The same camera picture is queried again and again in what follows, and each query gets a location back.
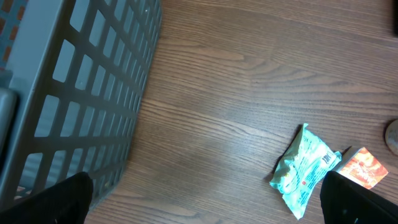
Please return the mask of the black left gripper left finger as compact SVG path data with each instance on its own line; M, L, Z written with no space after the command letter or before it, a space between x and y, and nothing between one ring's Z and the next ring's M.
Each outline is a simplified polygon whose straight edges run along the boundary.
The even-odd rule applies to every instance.
M84 223L93 198L93 180L79 172L1 212L7 223Z

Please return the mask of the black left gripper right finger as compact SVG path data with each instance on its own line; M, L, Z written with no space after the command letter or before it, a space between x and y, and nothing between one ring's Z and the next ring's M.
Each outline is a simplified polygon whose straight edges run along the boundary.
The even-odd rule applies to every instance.
M329 171L320 201L325 224L397 224L397 205L357 183Z

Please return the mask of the orange snack packet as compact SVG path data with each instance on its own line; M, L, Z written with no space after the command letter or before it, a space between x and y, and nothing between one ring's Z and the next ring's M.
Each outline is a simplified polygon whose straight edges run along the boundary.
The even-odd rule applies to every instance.
M389 173L365 147L354 146L345 150L333 170L366 189L372 189Z

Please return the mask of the teal snack packet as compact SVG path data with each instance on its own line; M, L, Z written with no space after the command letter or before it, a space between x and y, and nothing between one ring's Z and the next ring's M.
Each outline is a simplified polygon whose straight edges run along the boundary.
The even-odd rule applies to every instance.
M269 182L298 220L304 216L315 186L341 161L341 153L332 151L307 126L302 125Z

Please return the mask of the green round lid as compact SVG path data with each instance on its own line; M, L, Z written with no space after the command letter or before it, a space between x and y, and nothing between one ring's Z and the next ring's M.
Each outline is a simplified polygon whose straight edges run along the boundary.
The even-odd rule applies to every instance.
M395 155L398 154L398 120L389 123L385 130L385 142L389 150Z

